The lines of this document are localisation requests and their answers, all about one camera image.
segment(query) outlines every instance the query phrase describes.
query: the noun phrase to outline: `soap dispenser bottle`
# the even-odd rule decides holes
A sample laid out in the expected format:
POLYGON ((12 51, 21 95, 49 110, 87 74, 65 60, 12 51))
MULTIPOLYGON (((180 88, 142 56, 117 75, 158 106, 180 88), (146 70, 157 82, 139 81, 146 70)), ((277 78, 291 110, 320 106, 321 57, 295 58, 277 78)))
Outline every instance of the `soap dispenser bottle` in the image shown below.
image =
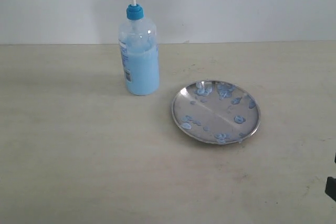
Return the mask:
POLYGON ((144 17, 136 0, 132 0, 126 14, 128 21, 119 27, 126 88, 135 95, 148 95, 160 84, 156 25, 144 17))

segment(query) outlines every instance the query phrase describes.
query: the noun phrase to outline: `beige table surface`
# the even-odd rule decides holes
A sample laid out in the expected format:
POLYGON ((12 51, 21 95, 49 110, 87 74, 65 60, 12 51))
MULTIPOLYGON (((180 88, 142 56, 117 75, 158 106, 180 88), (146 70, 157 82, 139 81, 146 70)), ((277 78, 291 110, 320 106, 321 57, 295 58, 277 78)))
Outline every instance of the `beige table surface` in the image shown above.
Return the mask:
POLYGON ((161 86, 127 93, 118 46, 0 46, 0 223, 336 223, 336 42, 161 45, 161 86), (261 108, 205 145, 170 103, 199 79, 261 108))

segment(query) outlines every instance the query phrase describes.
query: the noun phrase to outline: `bottle label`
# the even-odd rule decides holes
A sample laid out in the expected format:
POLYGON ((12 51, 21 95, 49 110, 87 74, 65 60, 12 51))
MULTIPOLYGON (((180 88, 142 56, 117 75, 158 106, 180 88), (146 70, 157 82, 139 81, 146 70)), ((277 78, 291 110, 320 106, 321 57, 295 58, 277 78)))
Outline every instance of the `bottle label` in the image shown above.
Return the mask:
POLYGON ((131 71, 126 68, 127 63, 129 62, 129 57, 127 56, 127 47, 126 44, 119 40, 120 52, 121 52, 121 59, 122 59, 122 66, 124 68, 124 74, 127 81, 132 82, 132 75, 131 71))

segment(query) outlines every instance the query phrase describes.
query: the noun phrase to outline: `metal plate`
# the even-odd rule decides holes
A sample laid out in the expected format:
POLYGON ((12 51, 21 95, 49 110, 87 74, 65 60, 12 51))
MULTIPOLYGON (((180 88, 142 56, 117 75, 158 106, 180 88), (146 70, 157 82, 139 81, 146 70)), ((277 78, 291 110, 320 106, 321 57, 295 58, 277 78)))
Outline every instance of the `metal plate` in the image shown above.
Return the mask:
POLYGON ((176 125, 209 144, 241 143, 260 124, 260 108, 244 89, 224 81, 204 80, 181 89, 172 102, 176 125))

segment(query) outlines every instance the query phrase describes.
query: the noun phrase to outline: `black object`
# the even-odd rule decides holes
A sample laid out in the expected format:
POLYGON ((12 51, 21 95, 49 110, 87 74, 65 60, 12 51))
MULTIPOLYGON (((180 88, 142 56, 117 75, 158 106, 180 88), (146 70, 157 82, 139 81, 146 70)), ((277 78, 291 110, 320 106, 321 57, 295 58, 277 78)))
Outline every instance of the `black object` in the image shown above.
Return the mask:
POLYGON ((336 201, 336 178, 328 177, 325 188, 326 188, 325 193, 334 201, 336 201))

